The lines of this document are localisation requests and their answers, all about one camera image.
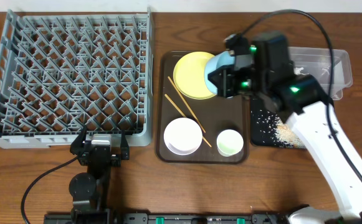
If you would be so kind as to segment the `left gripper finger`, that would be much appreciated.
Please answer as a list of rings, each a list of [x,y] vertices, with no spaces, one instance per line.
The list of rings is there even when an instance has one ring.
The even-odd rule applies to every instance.
[[[121,141],[120,141],[120,150],[121,150],[121,160],[130,159],[130,147],[126,139],[125,131],[121,131]]]
[[[84,152],[84,141],[87,136],[87,127],[84,126],[80,134],[75,138],[75,140],[70,145],[70,152],[73,155],[82,155]]]

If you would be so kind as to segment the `white cup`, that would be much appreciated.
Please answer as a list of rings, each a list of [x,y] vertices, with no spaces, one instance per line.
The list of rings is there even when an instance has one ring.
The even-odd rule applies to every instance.
[[[220,155],[230,157],[243,149],[244,140],[239,132],[233,129],[227,129],[218,134],[216,144]]]

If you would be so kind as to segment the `white tissue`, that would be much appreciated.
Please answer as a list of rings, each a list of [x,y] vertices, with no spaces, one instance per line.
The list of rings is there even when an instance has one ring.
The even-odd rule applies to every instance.
[[[302,75],[302,70],[303,70],[303,67],[295,67],[293,69],[294,74],[296,74],[296,75]]]

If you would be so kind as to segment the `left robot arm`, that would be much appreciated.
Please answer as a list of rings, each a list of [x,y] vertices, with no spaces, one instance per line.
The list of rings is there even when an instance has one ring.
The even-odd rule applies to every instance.
[[[111,137],[87,139],[87,127],[70,145],[70,152],[77,156],[80,165],[87,171],[75,175],[69,184],[73,198],[70,212],[74,224],[113,224],[118,223],[118,215],[107,207],[111,169],[120,167],[122,160],[130,158],[130,147],[126,134],[121,131],[120,151],[112,153]]]

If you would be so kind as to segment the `light blue bowl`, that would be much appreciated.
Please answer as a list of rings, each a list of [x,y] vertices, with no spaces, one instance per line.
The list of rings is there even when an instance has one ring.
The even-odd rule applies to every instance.
[[[208,75],[217,69],[219,69],[221,66],[224,65],[233,65],[235,61],[234,56],[231,56],[228,51],[224,51],[213,58],[210,58],[205,66],[204,69],[204,81],[206,84],[207,89],[217,95],[217,87],[208,79]]]

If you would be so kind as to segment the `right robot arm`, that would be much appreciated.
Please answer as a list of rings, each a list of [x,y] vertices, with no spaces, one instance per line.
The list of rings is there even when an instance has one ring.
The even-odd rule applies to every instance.
[[[303,207],[286,215],[288,223],[362,223],[362,158],[317,79],[294,72],[282,33],[263,33],[253,41],[229,36],[226,51],[207,62],[204,78],[218,96],[260,98],[303,142],[328,182],[338,210]]]

